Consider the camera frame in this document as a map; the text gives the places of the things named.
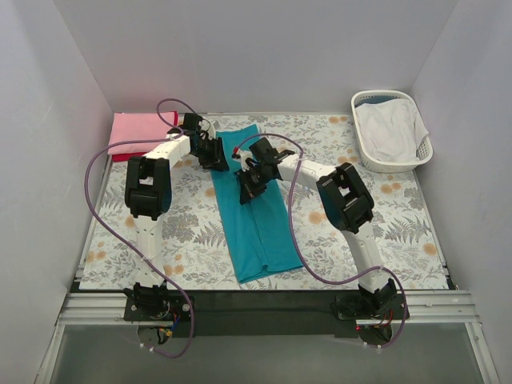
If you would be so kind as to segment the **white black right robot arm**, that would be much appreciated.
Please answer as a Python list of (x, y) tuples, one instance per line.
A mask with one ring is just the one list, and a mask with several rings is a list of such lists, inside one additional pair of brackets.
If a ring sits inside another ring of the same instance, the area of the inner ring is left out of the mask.
[(304, 149), (279, 151), (272, 147), (268, 134), (256, 134), (257, 140), (243, 150), (236, 146), (232, 159), (241, 169), (235, 174), (240, 185), (240, 203), (246, 204), (266, 191), (273, 180), (288, 181), (288, 223), (294, 248), (301, 253), (293, 228), (293, 193), (297, 184), (319, 193), (329, 223), (345, 238), (350, 249), (357, 274), (346, 280), (328, 280), (316, 274), (300, 256), (303, 266), (316, 280), (340, 286), (358, 283), (359, 310), (353, 316), (380, 318), (393, 313), (392, 303), (401, 287), (394, 273), (387, 269), (378, 251), (374, 237), (374, 200), (353, 165), (345, 162), (340, 166), (328, 166), (304, 159)]

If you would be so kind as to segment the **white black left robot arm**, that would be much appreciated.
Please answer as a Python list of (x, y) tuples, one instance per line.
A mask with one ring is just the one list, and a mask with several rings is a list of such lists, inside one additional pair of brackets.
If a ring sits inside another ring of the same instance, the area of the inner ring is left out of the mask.
[(154, 320), (167, 319), (172, 311), (162, 276), (162, 227), (172, 200), (171, 168), (191, 154), (206, 170), (227, 171), (229, 167), (218, 130), (218, 122), (186, 113), (182, 124), (169, 131), (165, 142), (128, 161), (125, 203), (134, 220), (135, 247), (143, 257), (134, 287), (125, 293), (134, 301), (136, 309)]

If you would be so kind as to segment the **teal t shirt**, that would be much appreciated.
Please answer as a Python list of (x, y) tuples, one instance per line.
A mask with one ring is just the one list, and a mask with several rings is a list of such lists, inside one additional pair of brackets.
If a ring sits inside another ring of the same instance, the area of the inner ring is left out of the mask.
[(234, 174), (241, 166), (232, 158), (226, 160), (228, 171), (213, 171), (211, 177), (238, 282), (244, 284), (301, 268), (276, 181), (270, 182), (261, 196), (242, 205), (240, 185)]

